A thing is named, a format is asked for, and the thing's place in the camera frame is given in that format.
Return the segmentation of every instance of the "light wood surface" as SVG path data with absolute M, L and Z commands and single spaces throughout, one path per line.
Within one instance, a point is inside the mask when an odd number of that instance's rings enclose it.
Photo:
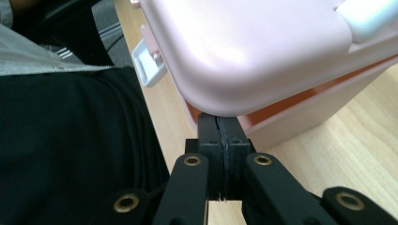
M 145 18 L 129 0 L 115 0 L 132 51 Z M 171 170 L 196 138 L 170 75 L 143 88 L 163 154 Z M 391 67 L 328 121 L 269 149 L 312 193 L 343 186 L 368 196 L 398 218 L 398 66 Z M 212 202 L 208 224 L 245 224 L 239 202 Z

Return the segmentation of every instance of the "chair leg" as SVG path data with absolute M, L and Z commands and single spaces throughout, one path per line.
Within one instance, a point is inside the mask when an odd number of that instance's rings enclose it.
M 85 64 L 114 65 L 100 39 L 91 9 L 62 27 L 53 37 Z

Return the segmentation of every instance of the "black cable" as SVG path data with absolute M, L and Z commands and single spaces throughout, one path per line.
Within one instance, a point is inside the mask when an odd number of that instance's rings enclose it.
M 124 34 L 121 35 L 120 37 L 118 37 L 114 42 L 112 42 L 112 44 L 106 49 L 106 52 L 109 52 L 114 47 L 114 45 L 123 37 L 124 37 Z

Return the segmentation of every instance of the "box lid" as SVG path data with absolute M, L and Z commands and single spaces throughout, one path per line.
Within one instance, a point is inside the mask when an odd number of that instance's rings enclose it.
M 398 53 L 398 22 L 353 43 L 339 0 L 142 0 L 176 87 L 215 115 L 254 112 Z

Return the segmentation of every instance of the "gray shirt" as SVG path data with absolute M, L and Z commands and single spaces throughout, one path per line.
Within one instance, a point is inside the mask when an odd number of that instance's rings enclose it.
M 71 64 L 9 29 L 12 10 L 8 0 L 0 0 L 0 76 L 50 72 L 98 71 L 110 67 Z

